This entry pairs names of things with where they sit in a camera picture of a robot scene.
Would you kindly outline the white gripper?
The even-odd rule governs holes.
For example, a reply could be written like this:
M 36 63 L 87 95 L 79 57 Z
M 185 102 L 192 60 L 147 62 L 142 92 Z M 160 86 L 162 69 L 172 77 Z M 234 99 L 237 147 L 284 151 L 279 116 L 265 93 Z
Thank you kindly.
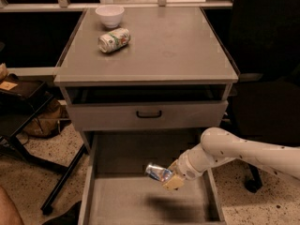
M 162 179 L 162 186 L 167 190 L 177 190 L 184 185 L 186 180 L 194 180 L 203 175 L 203 172 L 197 171 L 189 162 L 188 155 L 182 154 L 179 159 L 175 160 L 168 169 L 171 172 Z

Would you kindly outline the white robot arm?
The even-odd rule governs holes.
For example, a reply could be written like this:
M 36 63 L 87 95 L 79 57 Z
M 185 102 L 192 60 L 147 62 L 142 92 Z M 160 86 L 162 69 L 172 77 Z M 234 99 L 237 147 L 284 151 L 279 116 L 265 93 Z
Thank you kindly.
M 209 169 L 240 159 L 267 173 L 300 185 L 300 148 L 239 138 L 219 127 L 210 127 L 200 142 L 173 162 L 162 185 L 168 190 L 182 187 Z

